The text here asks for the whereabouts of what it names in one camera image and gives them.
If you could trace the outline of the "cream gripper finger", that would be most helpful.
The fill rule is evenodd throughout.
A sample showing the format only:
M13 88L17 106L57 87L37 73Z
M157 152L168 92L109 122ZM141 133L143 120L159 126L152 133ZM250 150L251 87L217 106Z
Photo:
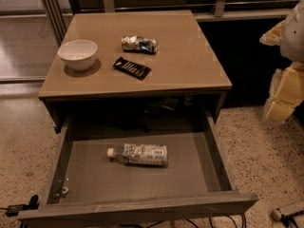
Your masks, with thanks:
M259 42L266 46L279 46L283 24L283 21L277 23L260 37Z
M269 98L264 106L266 119L286 122L304 101L304 64L292 62L284 70L277 68L272 77Z

